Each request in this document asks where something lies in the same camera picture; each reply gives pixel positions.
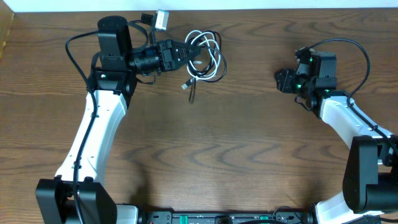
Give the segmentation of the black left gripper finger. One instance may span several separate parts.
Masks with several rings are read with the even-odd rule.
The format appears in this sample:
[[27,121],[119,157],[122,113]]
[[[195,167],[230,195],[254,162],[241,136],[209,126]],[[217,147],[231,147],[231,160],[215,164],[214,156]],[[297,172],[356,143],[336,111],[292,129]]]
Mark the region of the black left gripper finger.
[[201,54],[201,47],[198,45],[192,44],[185,44],[187,48],[187,54],[189,55],[200,55]]
[[193,65],[194,61],[195,61],[195,58],[198,57],[199,55],[200,55],[200,53],[198,53],[198,54],[197,53],[187,54],[186,57],[185,57],[185,64],[187,66]]

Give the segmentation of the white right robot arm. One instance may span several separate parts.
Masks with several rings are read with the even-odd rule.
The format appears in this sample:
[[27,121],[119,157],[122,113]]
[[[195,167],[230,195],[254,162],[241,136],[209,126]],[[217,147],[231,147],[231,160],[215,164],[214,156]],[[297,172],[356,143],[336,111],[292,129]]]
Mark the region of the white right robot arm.
[[304,48],[298,67],[275,73],[277,89],[302,98],[307,111],[331,126],[349,148],[342,191],[297,216],[299,223],[383,221],[397,211],[397,136],[380,127],[336,88],[336,55]]

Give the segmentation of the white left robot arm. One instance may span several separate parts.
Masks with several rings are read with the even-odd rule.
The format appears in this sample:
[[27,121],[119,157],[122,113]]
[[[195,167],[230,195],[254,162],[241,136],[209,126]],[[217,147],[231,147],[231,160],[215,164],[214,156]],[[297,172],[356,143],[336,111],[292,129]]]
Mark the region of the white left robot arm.
[[168,12],[143,14],[138,21],[107,16],[95,31],[100,50],[84,76],[86,106],[73,145],[54,178],[35,190],[45,223],[141,223],[134,205],[117,204],[104,188],[105,170],[116,130],[125,116],[140,75],[178,70],[201,48],[176,40],[156,41]]

